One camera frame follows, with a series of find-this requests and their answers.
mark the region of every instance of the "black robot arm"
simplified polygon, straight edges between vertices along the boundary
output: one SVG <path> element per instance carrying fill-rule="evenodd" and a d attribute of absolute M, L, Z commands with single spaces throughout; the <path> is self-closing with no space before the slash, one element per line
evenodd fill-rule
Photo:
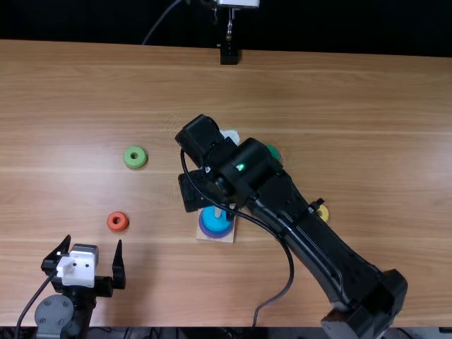
<path fill-rule="evenodd" d="M 397 271 L 381 272 L 343 242 L 315 213 L 267 147 L 249 138 L 235 145 L 203 115 L 176 141 L 201 169 L 197 186 L 220 203 L 247 207 L 290 247 L 317 279 L 333 310 L 322 320 L 331 338 L 378 338 L 401 310 L 408 284 Z M 187 211 L 208 206 L 179 177 Z"/>

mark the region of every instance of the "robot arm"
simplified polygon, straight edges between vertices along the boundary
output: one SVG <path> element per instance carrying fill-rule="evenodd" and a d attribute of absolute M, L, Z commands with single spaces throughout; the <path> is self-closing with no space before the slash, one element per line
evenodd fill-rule
<path fill-rule="evenodd" d="M 96 297 L 111 297 L 113 289 L 126 287 L 126 273 L 119 240 L 112 264 L 113 277 L 95 275 L 99 250 L 94 245 L 74 244 L 71 236 L 42 261 L 41 269 L 51 279 L 55 292 L 40 302 L 35 311 L 37 339 L 84 339 L 88 333 Z M 20 328 L 20 316 L 16 337 Z"/>
<path fill-rule="evenodd" d="M 378 338 L 402 308 L 408 284 L 397 271 L 381 272 L 343 242 L 315 213 L 267 147 L 249 138 L 235 145 L 203 115 L 176 136 L 200 167 L 196 183 L 220 203 L 247 207 L 290 247 L 326 293 L 333 310 L 322 320 L 331 338 Z M 187 211 L 206 202 L 179 178 Z"/>

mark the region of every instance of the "green ring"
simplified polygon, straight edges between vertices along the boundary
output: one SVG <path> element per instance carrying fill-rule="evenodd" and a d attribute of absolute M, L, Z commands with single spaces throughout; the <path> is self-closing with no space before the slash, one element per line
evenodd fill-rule
<path fill-rule="evenodd" d="M 281 154 L 273 145 L 267 145 L 268 150 L 271 153 L 271 156 L 274 157 L 277 161 L 281 162 Z"/>
<path fill-rule="evenodd" d="M 141 147 L 132 146 L 127 148 L 126 152 L 124 152 L 124 162 L 127 167 L 140 168 L 146 163 L 147 160 L 148 155 Z"/>

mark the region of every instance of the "black cable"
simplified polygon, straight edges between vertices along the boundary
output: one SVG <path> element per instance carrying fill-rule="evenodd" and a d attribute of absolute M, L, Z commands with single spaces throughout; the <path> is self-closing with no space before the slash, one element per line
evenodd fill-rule
<path fill-rule="evenodd" d="M 57 271 L 54 270 L 50 275 L 47 277 L 47 279 L 43 282 L 40 288 L 37 289 L 35 295 L 32 296 L 30 301 L 28 302 L 27 306 L 23 309 L 22 313 L 19 316 L 19 319 L 17 320 L 16 325 L 16 333 L 14 333 L 14 339 L 19 339 L 19 332 L 20 332 L 20 325 L 22 324 L 22 320 L 25 318 L 25 315 L 27 314 L 28 310 L 30 309 L 31 305 L 33 305 L 33 302 L 39 297 L 41 292 L 44 290 L 44 288 L 50 283 L 50 280 L 57 275 Z"/>
<path fill-rule="evenodd" d="M 111 333 L 113 331 L 111 327 L 90 327 L 88 331 L 91 330 L 101 330 L 107 333 Z"/>
<path fill-rule="evenodd" d="M 284 288 L 281 290 L 281 292 L 279 292 L 276 296 L 270 298 L 269 300 L 267 300 L 266 302 L 260 304 L 259 306 L 257 306 L 256 310 L 254 311 L 254 317 L 253 317 L 253 325 L 252 327 L 256 327 L 256 322 L 257 322 L 257 317 L 258 317 L 258 313 L 259 311 L 264 308 L 265 306 L 277 301 L 278 299 L 280 299 L 281 297 L 283 297 L 287 291 L 290 289 L 290 286 L 292 286 L 292 283 L 294 281 L 294 261 L 292 259 L 292 254 L 290 253 L 289 248 L 287 247 L 286 243 L 284 243 L 283 240 L 281 240 L 281 238 L 278 236 L 278 233 L 276 233 L 274 230 L 272 230 L 266 223 L 260 221 L 259 219 L 253 218 L 250 215 L 247 215 L 245 213 L 239 212 L 238 210 L 233 210 L 227 206 L 221 205 L 217 202 L 215 202 L 213 199 L 209 198 L 208 196 L 206 196 L 198 187 L 197 185 L 194 183 L 193 179 L 190 176 L 189 170 L 186 167 L 186 163 L 185 163 L 185 152 L 184 150 L 181 149 L 181 163 L 182 163 L 182 169 L 184 170 L 184 174 L 186 175 L 187 179 L 189 180 L 190 184 L 193 186 L 193 188 L 195 188 L 195 190 L 198 191 L 198 193 L 207 201 L 211 202 L 215 207 L 224 210 L 225 212 L 229 212 L 231 214 L 234 214 L 236 216 L 239 216 L 241 218 L 244 218 L 260 227 L 262 227 L 265 231 L 267 231 L 268 233 L 270 233 L 271 235 L 273 235 L 275 237 L 275 239 L 280 243 L 282 249 L 284 249 L 284 252 L 287 256 L 287 260 L 289 261 L 289 279 L 287 280 L 287 283 L 285 284 Z"/>
<path fill-rule="evenodd" d="M 122 337 L 122 339 L 126 339 L 126 336 L 127 336 L 127 333 L 129 333 L 129 330 L 130 330 L 130 327 L 128 327 L 128 328 L 126 329 L 126 332 L 125 332 L 125 334 L 124 334 L 124 337 Z"/>
<path fill-rule="evenodd" d="M 405 334 L 409 339 L 414 339 L 412 335 L 410 335 L 407 331 L 405 331 L 403 328 L 397 327 L 397 329 Z"/>
<path fill-rule="evenodd" d="M 144 38 L 143 42 L 141 44 L 146 44 L 148 42 L 150 36 L 154 33 L 154 30 L 159 26 L 159 24 L 162 22 L 162 20 L 167 16 L 167 14 L 182 0 L 175 0 L 169 7 L 163 12 L 163 14 L 158 18 L 158 20 L 155 22 L 154 26 L 150 28 L 148 34 Z"/>

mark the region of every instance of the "green light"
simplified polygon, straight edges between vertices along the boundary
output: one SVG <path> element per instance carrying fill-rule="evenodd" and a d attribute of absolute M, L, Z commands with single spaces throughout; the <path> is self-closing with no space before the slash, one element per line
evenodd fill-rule
<path fill-rule="evenodd" d="M 245 164 L 238 164 L 235 168 L 237 168 L 239 172 L 241 172 L 245 169 Z"/>

